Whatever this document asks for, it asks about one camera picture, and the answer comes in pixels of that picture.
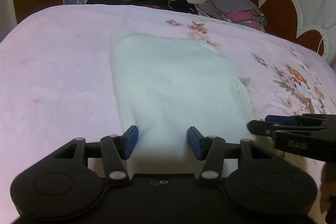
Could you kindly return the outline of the white knit sweater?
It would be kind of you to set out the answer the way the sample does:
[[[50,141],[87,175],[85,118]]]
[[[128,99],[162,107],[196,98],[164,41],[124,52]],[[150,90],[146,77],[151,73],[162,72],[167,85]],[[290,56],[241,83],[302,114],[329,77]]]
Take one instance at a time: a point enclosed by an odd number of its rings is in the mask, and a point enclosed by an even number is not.
[[[252,137],[252,119],[305,110],[283,66],[262,67],[241,48],[121,29],[112,36],[110,60],[122,128],[139,130],[127,162],[131,174],[200,172],[187,143],[191,126],[238,143]]]

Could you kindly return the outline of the stack of folded clothes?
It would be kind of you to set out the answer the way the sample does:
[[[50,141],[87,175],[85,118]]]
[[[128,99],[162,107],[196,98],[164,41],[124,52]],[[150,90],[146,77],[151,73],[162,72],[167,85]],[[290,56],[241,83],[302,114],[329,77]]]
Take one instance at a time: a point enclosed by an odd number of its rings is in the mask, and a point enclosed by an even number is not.
[[[206,0],[196,8],[204,16],[265,32],[266,17],[250,0]]]

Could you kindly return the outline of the pile of dark clothes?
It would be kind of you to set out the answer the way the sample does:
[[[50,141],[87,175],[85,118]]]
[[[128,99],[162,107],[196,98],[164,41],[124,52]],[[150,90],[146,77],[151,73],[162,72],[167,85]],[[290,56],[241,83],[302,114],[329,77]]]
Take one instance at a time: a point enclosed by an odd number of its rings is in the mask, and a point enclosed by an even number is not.
[[[196,6],[187,0],[88,0],[87,5],[133,5],[198,15]]]

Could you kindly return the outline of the pink floral bed sheet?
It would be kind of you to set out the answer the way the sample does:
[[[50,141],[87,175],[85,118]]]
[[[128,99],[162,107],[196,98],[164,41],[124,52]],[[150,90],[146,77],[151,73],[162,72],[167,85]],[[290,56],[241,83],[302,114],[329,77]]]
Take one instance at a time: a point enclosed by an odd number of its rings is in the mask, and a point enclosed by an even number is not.
[[[1,223],[17,218],[13,179],[61,145],[122,128],[110,48],[121,29],[251,51],[283,66],[303,113],[335,113],[335,73],[315,52],[249,27],[136,6],[70,5],[37,12],[1,42]]]

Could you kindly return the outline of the red white scalloped headboard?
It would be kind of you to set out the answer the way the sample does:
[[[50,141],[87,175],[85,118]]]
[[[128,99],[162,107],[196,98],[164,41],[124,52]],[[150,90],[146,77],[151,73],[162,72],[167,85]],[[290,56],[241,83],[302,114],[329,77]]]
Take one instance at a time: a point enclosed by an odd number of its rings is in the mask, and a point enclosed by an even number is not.
[[[324,60],[329,55],[329,39],[318,25],[303,25],[297,0],[250,0],[266,17],[266,33],[317,52]]]

